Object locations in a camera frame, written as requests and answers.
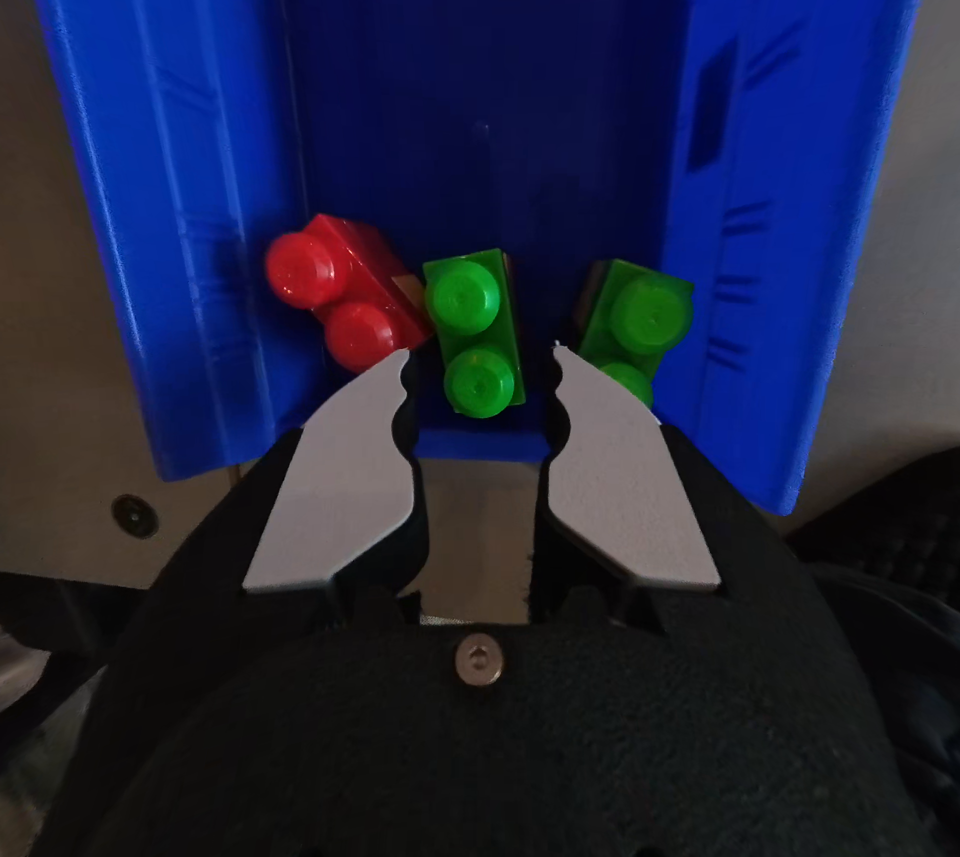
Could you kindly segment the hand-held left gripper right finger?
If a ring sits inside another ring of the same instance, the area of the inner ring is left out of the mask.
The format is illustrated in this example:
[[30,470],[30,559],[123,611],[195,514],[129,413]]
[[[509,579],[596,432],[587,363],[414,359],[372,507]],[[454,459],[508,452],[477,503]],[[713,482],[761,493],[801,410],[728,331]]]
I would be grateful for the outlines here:
[[630,390],[557,344],[560,441],[545,509],[586,551],[640,587],[714,592],[721,577],[662,424]]

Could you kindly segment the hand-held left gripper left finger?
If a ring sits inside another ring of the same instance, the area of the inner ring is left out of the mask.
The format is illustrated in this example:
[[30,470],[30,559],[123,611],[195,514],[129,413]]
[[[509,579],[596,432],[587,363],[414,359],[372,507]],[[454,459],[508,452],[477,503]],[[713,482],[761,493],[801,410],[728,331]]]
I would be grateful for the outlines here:
[[399,593],[427,559],[417,368],[401,349],[304,423],[242,587]]

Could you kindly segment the green mega block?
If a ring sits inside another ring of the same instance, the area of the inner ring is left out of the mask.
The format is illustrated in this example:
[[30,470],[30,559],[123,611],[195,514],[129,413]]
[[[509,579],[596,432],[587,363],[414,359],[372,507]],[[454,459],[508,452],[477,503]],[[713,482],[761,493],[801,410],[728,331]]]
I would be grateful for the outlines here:
[[694,285],[621,259],[594,262],[573,315],[575,352],[648,409],[666,353],[690,332]]
[[427,262],[425,307],[453,410],[491,419],[526,401],[510,261],[498,248]]

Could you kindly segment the blue plastic object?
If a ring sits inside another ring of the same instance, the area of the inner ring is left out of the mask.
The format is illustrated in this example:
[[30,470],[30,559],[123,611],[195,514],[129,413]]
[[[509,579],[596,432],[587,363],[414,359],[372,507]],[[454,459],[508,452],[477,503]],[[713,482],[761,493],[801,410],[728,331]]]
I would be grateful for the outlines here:
[[318,212],[413,271],[510,257],[528,403],[418,455],[534,462],[595,262],[693,284],[654,404],[793,509],[919,0],[36,0],[154,464],[258,458],[339,374],[269,292]]

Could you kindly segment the red mega block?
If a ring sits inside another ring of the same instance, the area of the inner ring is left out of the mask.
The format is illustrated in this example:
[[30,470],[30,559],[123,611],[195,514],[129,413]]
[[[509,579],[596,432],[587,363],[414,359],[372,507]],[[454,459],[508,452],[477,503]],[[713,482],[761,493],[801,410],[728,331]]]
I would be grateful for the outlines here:
[[351,374],[435,334],[424,284],[364,222],[315,215],[270,243],[265,272],[281,301],[319,322],[329,356]]

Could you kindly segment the round table grommet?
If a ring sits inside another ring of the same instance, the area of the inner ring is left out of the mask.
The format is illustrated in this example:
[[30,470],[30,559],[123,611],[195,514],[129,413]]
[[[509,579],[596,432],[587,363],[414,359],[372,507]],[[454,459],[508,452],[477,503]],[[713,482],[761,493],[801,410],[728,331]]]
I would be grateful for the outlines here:
[[160,529],[160,517],[153,506],[135,494],[121,494],[111,503],[110,514],[116,526],[137,540],[153,538]]

